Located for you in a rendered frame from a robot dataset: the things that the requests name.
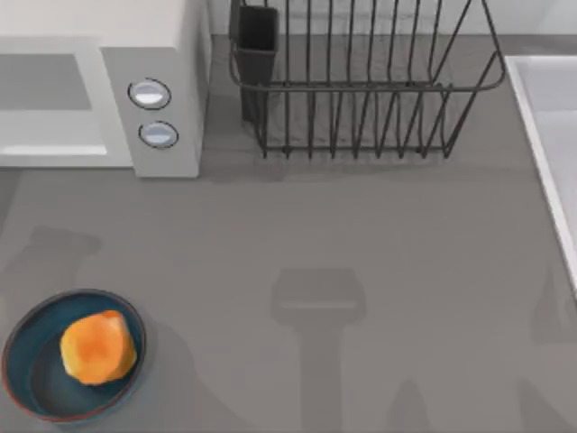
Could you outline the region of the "pale microwave oven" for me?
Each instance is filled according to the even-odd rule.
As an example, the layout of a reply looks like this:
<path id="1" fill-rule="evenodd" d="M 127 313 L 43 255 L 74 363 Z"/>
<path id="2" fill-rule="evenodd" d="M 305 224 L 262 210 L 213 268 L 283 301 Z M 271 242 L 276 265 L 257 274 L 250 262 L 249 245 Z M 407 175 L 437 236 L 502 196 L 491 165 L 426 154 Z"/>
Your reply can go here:
<path id="1" fill-rule="evenodd" d="M 0 167 L 195 178 L 211 59 L 207 0 L 0 0 Z M 161 110 L 128 97 L 146 78 L 171 92 Z M 168 149 L 139 138 L 158 121 Z"/>

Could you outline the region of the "round silver microwave knob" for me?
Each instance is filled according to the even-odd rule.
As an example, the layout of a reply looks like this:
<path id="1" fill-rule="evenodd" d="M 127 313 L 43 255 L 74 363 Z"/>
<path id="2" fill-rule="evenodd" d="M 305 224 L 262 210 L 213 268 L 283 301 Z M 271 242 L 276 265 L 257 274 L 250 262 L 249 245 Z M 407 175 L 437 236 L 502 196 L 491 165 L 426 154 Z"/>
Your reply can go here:
<path id="1" fill-rule="evenodd" d="M 141 125 L 138 135 L 143 143 L 154 149 L 168 149 L 179 141 L 178 131 L 162 121 Z"/>
<path id="2" fill-rule="evenodd" d="M 161 81 L 146 78 L 129 85 L 128 97 L 139 108 L 161 110 L 169 104 L 171 92 Z"/>

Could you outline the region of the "black utensil holder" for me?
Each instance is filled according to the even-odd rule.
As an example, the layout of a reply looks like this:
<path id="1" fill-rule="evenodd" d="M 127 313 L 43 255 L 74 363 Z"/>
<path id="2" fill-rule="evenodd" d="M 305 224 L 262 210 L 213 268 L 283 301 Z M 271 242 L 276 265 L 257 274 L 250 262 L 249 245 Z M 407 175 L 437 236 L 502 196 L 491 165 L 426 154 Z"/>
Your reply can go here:
<path id="1" fill-rule="evenodd" d="M 272 80 L 279 44 L 279 10 L 265 5 L 248 5 L 245 0 L 231 0 L 229 38 L 241 94 L 244 122 L 261 120 L 260 103 Z"/>

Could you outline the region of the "orange bread roll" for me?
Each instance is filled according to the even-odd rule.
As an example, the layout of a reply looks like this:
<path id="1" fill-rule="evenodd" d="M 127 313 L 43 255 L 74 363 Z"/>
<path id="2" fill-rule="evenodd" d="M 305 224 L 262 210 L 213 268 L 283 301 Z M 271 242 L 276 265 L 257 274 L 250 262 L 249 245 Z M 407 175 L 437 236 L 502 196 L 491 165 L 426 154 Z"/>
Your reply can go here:
<path id="1" fill-rule="evenodd" d="M 104 310 L 69 325 L 60 338 L 66 374 L 83 385 L 98 386 L 122 379 L 138 360 L 124 315 Z"/>

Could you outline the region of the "white sink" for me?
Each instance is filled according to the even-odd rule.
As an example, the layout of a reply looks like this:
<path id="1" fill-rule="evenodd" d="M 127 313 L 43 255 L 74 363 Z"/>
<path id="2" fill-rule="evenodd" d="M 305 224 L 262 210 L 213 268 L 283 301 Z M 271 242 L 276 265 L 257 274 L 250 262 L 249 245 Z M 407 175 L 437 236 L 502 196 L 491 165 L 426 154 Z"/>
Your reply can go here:
<path id="1" fill-rule="evenodd" d="M 577 55 L 507 56 L 506 66 L 577 299 Z"/>

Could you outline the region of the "dark blue bowl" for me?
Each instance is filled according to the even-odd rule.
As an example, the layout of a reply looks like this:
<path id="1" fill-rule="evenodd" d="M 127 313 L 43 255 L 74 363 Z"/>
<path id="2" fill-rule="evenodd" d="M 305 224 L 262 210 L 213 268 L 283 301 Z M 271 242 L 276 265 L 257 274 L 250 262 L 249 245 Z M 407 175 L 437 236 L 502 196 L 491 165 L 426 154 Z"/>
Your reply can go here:
<path id="1" fill-rule="evenodd" d="M 84 385 L 65 372 L 60 338 L 74 321 L 116 310 L 135 345 L 136 362 L 127 375 L 102 385 Z M 29 310 L 5 341 L 0 372 L 5 390 L 21 410 L 52 424 L 103 418 L 133 395 L 147 355 L 147 331 L 139 311 L 106 290 L 75 289 L 53 295 Z"/>

